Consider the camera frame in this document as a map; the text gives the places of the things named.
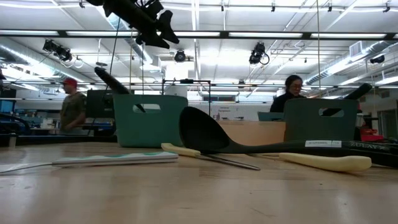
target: table surface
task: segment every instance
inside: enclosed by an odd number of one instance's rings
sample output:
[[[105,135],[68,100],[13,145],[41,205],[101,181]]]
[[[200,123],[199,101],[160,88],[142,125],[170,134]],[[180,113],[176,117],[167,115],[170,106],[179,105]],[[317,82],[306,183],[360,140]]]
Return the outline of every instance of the table surface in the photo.
[[[0,148],[0,164],[156,151],[86,142]],[[340,174],[245,155],[246,170],[189,157],[168,164],[38,167],[0,175],[8,223],[397,223],[398,170]]]

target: cream handle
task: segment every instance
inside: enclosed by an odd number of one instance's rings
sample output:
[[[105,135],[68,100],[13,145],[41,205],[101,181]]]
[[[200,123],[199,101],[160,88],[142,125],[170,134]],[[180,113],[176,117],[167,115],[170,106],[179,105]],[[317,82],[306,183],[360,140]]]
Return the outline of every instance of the cream handle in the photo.
[[[337,172],[364,171],[372,166],[372,160],[364,156],[326,157],[283,152],[279,157],[298,164]]]
[[[187,149],[184,147],[177,147],[170,143],[162,143],[162,149],[167,152],[174,152],[181,156],[196,157],[200,156],[200,151]]]

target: green container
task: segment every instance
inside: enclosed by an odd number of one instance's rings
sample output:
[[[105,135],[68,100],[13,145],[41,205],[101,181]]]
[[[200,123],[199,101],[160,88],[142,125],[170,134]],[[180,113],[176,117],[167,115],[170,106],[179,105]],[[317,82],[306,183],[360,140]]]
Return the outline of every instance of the green container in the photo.
[[[122,147],[160,148],[162,143],[182,146],[178,121],[188,100],[168,95],[114,95],[118,143]],[[136,104],[144,105],[146,113]]]
[[[320,116],[327,108],[341,109],[333,116]],[[356,100],[293,99],[286,101],[285,141],[353,140]]]

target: baseball cap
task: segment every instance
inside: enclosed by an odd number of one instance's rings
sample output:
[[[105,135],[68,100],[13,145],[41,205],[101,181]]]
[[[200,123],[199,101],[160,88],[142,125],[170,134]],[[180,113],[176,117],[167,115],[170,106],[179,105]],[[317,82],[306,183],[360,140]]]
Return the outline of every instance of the baseball cap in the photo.
[[[62,83],[63,83],[64,85],[65,85],[65,84],[66,84],[66,85],[71,85],[71,86],[77,88],[77,81],[74,80],[74,79],[72,79],[72,78],[66,78]]]

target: computer screen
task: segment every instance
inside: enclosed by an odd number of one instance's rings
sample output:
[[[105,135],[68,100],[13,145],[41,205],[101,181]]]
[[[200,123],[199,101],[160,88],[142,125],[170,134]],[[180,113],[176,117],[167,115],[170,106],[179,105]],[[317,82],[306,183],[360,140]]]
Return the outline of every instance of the computer screen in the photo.
[[[114,118],[112,90],[88,90],[87,118]]]

